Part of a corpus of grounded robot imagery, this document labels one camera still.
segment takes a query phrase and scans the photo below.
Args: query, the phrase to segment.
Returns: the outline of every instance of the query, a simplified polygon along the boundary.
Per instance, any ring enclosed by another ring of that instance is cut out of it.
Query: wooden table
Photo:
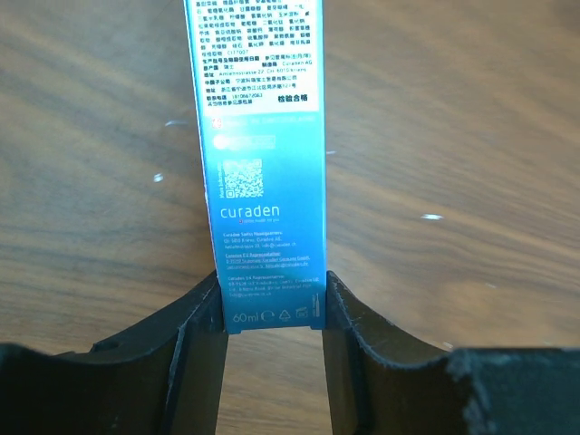
[[[578,3],[325,21],[329,267],[441,347],[580,345]],[[86,351],[213,269],[194,120],[180,1],[0,3],[0,341]],[[231,338],[217,433],[329,431],[319,333]]]

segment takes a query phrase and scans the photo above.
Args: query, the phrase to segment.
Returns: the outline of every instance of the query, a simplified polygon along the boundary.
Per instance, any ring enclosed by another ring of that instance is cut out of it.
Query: white sticker
[[[319,111],[318,0],[189,4],[205,116]]]

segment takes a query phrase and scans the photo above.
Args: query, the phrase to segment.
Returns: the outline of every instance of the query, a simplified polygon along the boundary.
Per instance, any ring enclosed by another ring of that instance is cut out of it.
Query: toothpaste box
[[[185,0],[226,328],[323,329],[322,0]]]

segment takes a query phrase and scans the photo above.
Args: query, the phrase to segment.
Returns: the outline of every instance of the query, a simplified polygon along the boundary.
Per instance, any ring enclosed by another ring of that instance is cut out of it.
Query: curaden logo
[[[277,206],[262,207],[239,207],[239,208],[222,208],[219,214],[224,219],[227,218],[270,218],[280,216],[280,208]]]

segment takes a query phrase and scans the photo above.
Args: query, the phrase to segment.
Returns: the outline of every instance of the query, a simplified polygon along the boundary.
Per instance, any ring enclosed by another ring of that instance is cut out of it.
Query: black clamp
[[[88,353],[0,344],[0,434],[213,434],[227,351],[217,277]],[[328,275],[333,433],[580,433],[580,351],[458,349],[405,333]]]

